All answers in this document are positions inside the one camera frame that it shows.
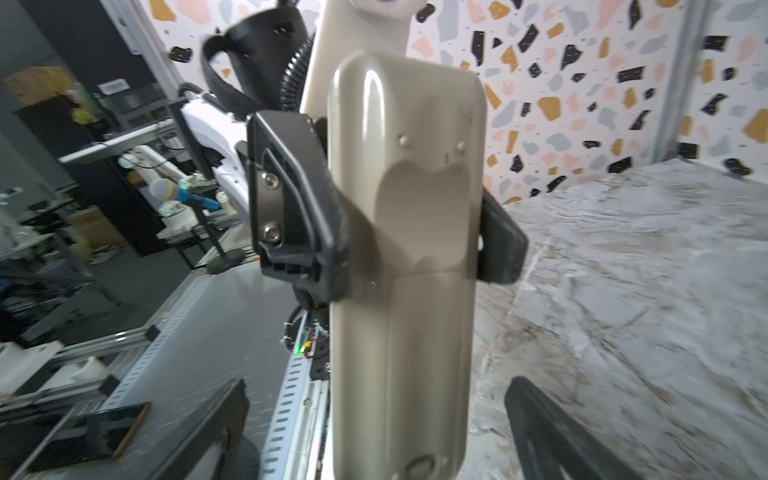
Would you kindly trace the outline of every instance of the table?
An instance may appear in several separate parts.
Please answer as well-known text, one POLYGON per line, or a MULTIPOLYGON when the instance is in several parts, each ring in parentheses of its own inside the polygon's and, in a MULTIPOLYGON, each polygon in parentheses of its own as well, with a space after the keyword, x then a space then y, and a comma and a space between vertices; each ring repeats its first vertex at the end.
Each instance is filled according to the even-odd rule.
POLYGON ((60 208, 68 207, 69 205, 72 205, 75 203, 74 199, 71 198, 65 198, 65 199, 58 199, 58 200, 51 200, 49 202, 48 206, 44 208, 43 210, 38 211, 31 211, 31 210, 25 210, 19 217, 16 219, 21 225, 27 225, 29 223, 34 222, 38 218, 53 213, 56 210, 59 210, 60 208))
MULTIPOLYGON (((141 469, 142 454, 162 442, 202 402, 231 378, 245 379, 251 402, 243 437, 263 447, 290 354, 280 344, 283 322, 296 305, 288 283, 265 277, 249 249, 245 225, 228 230, 223 248, 244 247, 249 258, 219 275, 193 270, 153 322, 161 334, 110 397, 89 408, 113 409, 152 401, 149 416, 119 462, 79 465, 21 478, 123 478, 141 469)), ((203 265, 217 252, 210 249, 203 265)))
POLYGON ((460 478, 522 478, 513 376, 645 478, 768 478, 768 186, 675 160, 506 208, 531 246, 478 284, 460 478))
MULTIPOLYGON (((42 334, 63 323, 73 313, 103 313, 105 310, 109 310, 119 304, 114 294, 93 276, 85 262, 69 249, 69 246, 59 232, 22 237, 17 247, 0 254, 0 278, 20 279, 54 285, 49 290, 51 298, 46 300, 59 301, 65 299, 62 303, 57 304, 50 311, 42 315, 33 325, 24 329, 23 333, 20 334, 20 338, 16 339, 17 341, 32 342, 42 334), (27 250, 49 239, 52 240, 56 250, 61 252, 61 256, 72 270, 72 273, 57 275, 41 271, 27 271, 28 268, 26 266, 19 267, 11 261, 6 261, 21 257, 27 250), (98 291, 104 298, 104 302, 98 302, 90 294, 91 290, 98 291)), ((28 306, 34 307, 44 302, 31 301, 23 308, 28 306)), ((10 308, 9 310, 13 313, 20 311, 19 309, 13 310, 10 308)))

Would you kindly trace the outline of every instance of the wall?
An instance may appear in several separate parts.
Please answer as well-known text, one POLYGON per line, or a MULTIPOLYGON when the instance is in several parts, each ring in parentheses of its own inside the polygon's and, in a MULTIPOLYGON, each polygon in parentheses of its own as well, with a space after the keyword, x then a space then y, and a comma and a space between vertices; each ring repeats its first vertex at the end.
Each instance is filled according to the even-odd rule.
MULTIPOLYGON (((166 48, 197 47, 268 0, 141 0, 166 48)), ((313 30, 320 3, 302 0, 313 30)), ((681 0, 431 0, 408 56, 477 71, 488 97, 485 186, 502 203, 651 163, 681 0)), ((228 59, 216 61, 233 78, 228 59)))
POLYGON ((768 1, 716 2, 680 155, 768 182, 768 1))
MULTIPOLYGON (((0 78, 31 65, 64 66, 51 44, 16 0, 0 2, 0 45, 4 45, 4 48, 0 48, 0 78)), ((9 163, 10 159, 26 161, 31 167, 26 170, 37 175, 37 183, 47 183, 52 187, 71 183, 65 169, 13 115, 21 107, 5 82, 0 82, 0 131, 8 140, 5 144, 14 149, 13 152, 7 152, 0 144, 0 169, 5 171, 6 168, 18 168, 9 163)), ((10 185, 0 184, 0 187, 7 186, 10 185)))
MULTIPOLYGON (((243 18, 275 5, 274 0, 138 0, 151 20, 166 51, 172 55, 179 74, 185 81, 205 86, 200 67, 200 46, 208 35, 225 31, 243 18)), ((307 30, 315 31, 319 16, 319 0, 301 0, 299 10, 307 30)), ((239 87, 232 64, 226 55, 218 55, 212 65, 222 78, 239 87)))

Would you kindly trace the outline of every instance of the black cable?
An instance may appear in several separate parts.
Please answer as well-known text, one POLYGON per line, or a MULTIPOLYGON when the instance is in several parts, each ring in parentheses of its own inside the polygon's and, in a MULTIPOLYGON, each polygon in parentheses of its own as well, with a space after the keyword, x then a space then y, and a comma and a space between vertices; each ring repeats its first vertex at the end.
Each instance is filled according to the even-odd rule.
POLYGON ((285 323, 285 330, 283 332, 283 345, 288 350, 288 353, 293 353, 293 347, 296 345, 296 338, 299 336, 298 325, 296 321, 300 318, 300 313, 304 310, 301 305, 296 306, 295 309, 288 315, 288 321, 285 323))
POLYGON ((165 142, 163 141, 163 138, 160 136, 160 125, 156 126, 156 128, 154 129, 154 136, 157 138, 157 141, 159 141, 159 142, 160 142, 160 144, 161 144, 163 147, 167 148, 168 150, 173 150, 173 151, 185 151, 185 150, 186 150, 186 148, 173 148, 173 147, 168 147, 168 146, 165 144, 165 142))
POLYGON ((310 69, 310 57, 315 44, 313 33, 293 54, 283 74, 280 85, 280 104, 285 111, 299 111, 301 97, 304 94, 304 82, 310 69))
POLYGON ((203 90, 202 88, 198 87, 194 83, 190 83, 188 81, 185 81, 183 84, 179 85, 179 91, 178 91, 177 96, 180 97, 181 95, 184 94, 185 91, 191 91, 194 94, 201 94, 205 90, 203 90))
POLYGON ((133 165, 134 167, 144 168, 145 170, 154 170, 155 168, 157 168, 157 167, 159 167, 161 165, 165 165, 166 163, 168 163, 170 161, 170 160, 166 159, 165 162, 160 162, 159 164, 155 165, 154 167, 145 167, 144 165, 139 165, 139 164, 136 164, 136 163, 128 160, 126 157, 123 157, 123 158, 125 158, 125 160, 129 164, 133 165))
MULTIPOLYGON (((91 145, 96 145, 96 144, 104 145, 105 147, 109 148, 109 144, 107 144, 106 142, 103 142, 103 141, 95 141, 95 142, 94 142, 94 143, 92 143, 91 145)), ((115 157, 122 157, 122 156, 123 156, 122 154, 120 154, 120 155, 115 155, 115 157)), ((139 167, 139 168, 146 168, 147 170, 154 170, 155 168, 157 168, 157 167, 159 167, 160 165, 162 165, 162 164, 159 164, 157 167, 145 167, 144 165, 139 165, 139 164, 136 164, 136 163, 134 163, 134 162, 132 162, 132 161, 128 160, 126 157, 123 157, 123 158, 125 158, 125 161, 127 161, 129 164, 133 165, 134 167, 139 167)))

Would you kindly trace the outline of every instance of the gray floor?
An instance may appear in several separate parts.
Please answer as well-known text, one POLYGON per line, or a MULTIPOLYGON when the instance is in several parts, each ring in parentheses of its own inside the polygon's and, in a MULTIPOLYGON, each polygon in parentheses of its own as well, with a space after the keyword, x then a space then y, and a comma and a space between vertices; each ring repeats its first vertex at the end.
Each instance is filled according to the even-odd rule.
MULTIPOLYGON (((203 254, 196 248, 185 250, 192 264, 203 254)), ((120 300, 121 305, 106 316, 78 319, 52 331, 46 339, 65 345, 99 338, 144 325, 190 269, 176 250, 139 257, 125 247, 108 262, 91 266, 93 274, 120 300)))

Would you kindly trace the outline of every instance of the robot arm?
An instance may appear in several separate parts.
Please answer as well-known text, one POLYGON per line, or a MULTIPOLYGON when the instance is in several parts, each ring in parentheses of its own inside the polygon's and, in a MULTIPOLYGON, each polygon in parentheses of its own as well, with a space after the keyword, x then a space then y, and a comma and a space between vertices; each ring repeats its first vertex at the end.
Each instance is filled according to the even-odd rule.
POLYGON ((515 281, 527 248, 482 187, 476 76, 404 58, 422 6, 326 0, 303 113, 236 121, 200 96, 181 109, 248 206, 264 274, 330 304, 339 479, 455 477, 475 280, 515 281))
POLYGON ((137 145, 120 157, 121 166, 134 168, 147 185, 156 178, 170 178, 178 183, 189 177, 149 145, 137 145))

